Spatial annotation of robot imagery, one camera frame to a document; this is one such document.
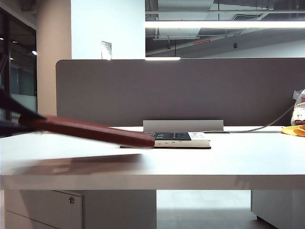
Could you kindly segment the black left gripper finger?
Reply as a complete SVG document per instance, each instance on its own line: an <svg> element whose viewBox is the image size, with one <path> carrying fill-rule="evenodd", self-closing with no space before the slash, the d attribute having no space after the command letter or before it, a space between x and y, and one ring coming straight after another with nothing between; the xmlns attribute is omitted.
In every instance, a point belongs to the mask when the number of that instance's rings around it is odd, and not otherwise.
<svg viewBox="0 0 305 229"><path fill-rule="evenodd" d="M20 115L26 118L47 119L46 117L36 112L33 112L32 110L20 104L18 101L14 100L2 88L0 89L0 107L9 111L19 113Z"/></svg>
<svg viewBox="0 0 305 229"><path fill-rule="evenodd" d="M8 137L14 134L24 134L34 132L35 129L19 123L9 122L5 120L0 121L0 136Z"/></svg>

